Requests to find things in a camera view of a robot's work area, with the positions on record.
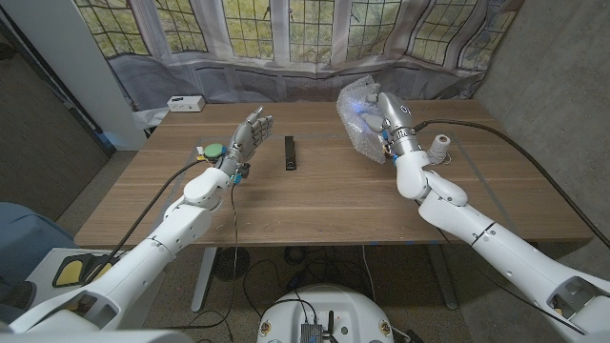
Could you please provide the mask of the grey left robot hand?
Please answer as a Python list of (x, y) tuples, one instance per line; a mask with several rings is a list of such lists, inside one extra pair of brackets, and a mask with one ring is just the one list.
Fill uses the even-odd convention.
[(237, 126), (226, 154), (215, 164), (227, 175), (234, 175), (254, 156), (255, 150), (272, 133), (274, 119), (263, 115), (263, 107), (255, 111)]

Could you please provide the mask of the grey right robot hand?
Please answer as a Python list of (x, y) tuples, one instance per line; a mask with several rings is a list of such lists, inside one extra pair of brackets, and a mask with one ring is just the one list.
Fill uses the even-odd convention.
[(380, 115), (363, 114), (365, 123), (374, 132), (386, 133), (385, 140), (396, 156), (418, 153), (425, 158), (417, 141), (413, 115), (397, 96), (379, 92), (367, 95), (365, 100), (380, 110)]

